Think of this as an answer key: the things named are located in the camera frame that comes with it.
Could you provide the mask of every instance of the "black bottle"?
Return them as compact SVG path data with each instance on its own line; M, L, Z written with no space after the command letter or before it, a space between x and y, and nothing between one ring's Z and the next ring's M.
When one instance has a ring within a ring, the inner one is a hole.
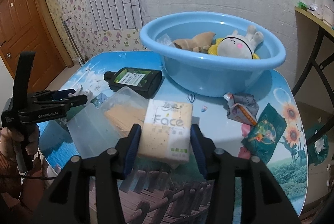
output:
M127 86L144 98L151 99L161 83L162 72L153 69L124 67L116 73L107 71L104 74L104 80L115 92Z

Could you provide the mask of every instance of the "floral wallpaper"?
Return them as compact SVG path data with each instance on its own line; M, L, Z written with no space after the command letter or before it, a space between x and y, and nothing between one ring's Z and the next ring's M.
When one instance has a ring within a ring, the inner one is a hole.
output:
M53 22L72 59L76 58L60 17L83 56L88 59L104 51L143 50L138 29L94 32L85 0L46 0Z

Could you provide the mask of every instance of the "stuffed toy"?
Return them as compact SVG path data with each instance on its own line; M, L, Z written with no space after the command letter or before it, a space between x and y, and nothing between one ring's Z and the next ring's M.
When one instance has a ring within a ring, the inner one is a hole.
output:
M211 55L217 55L217 48L218 48L218 45L220 44L221 41L223 41L224 38L217 38L216 39L216 43L214 45L212 45L209 49L208 49L208 54L211 54ZM253 59L260 59L260 57L256 54L256 53L253 53Z
M207 53L215 35L213 32L206 32L196 35L193 39L176 39L173 43L179 49Z
M238 31L235 30L231 35L222 39L217 45L217 55L232 58L254 59L254 56L256 55L254 50L258 44L263 42L263 38L263 34L257 32L253 25L248 26L246 36L239 35Z

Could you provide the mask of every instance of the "crumpled paper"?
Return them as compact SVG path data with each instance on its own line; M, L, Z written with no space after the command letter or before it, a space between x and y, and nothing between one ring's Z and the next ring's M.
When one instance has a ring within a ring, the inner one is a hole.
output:
M256 115L258 113L258 103L254 96L246 93L226 93L224 99L228 101L229 119L255 126L257 124Z

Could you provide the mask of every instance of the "table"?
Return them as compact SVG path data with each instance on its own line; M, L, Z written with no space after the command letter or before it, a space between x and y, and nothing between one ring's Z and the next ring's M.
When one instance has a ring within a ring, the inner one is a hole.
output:
M103 80L103 74L108 70L116 72L123 67L163 69L160 56L153 52L101 53L83 65L62 89L75 88L77 84L81 84L83 89L91 90L94 96L103 92L109 97L113 91ZM164 71L163 75L163 83L156 93L155 99L192 102L193 119L199 122L206 137L211 138L217 147L224 148L234 156L250 157L250 153L241 144L250 128L248 125L227 119L227 111L224 108L226 101L223 98L195 95L172 81ZM257 83L246 92L253 94L259 104L257 117L270 103L280 115L286 118L288 127L295 129L294 137L296 137L295 141L298 146L290 147L282 137L268 167L285 190L296 212L300 214L306 196L307 153L302 122L289 86L277 71L270 70L265 71ZM40 150L48 163L59 172L66 162L78 152L69 133L55 121L41 123L40 128ZM158 165L157 162L137 166L125 181L119 182L126 222L129 223L138 217L147 206L148 208L151 206L151 211L146 210L147 215L146 218L143 218L143 223L174 223L182 217L189 218L190 221L200 221L207 212L212 185L213 182L205 182L199 174L193 156L190 157L188 164L181 165L175 171L166 169L166 165ZM240 190L240 181L237 180L236 185L236 188ZM179 192L184 190L183 194L189 195L189 202L182 204L174 201L171 203L168 199L170 203L167 204L168 206L163 206L164 209L158 207L157 210L152 211L162 198L168 196L166 189L169 188ZM92 189L91 196L94 196L94 189ZM240 222L240 212L240 196L237 195L234 223Z
M334 43L334 30L329 27L327 24L325 24L323 21L321 21L319 18L317 18L316 16L313 16L311 13L306 12L298 7L295 7L295 11L299 14L302 14L303 16L309 18L310 20L312 20L313 22L315 22L318 26L318 35L317 35L317 39L315 41L312 53L310 55L310 58L300 76L300 78L298 79L295 87L292 89L292 94L293 96L295 96L297 94L297 92L299 91L299 89L302 87L306 77L308 76L308 74L310 73L312 67L315 68L315 70L317 71L317 74L319 75L321 81L323 82L329 98L331 100L331 103L334 107L334 90L331 88L326 76L323 73L323 70L326 66L328 66L331 62L334 61L334 51L333 53L328 56L324 61L322 61L320 64L318 64L315 59L317 58L317 55L319 53L322 41L324 36L326 36L329 40L331 40ZM331 128L333 128L334 126L334 115L327 121L327 123L312 137L310 137L307 140L307 145L313 144L314 142L316 142L317 140L319 140L324 134L326 134L326 132L328 132Z

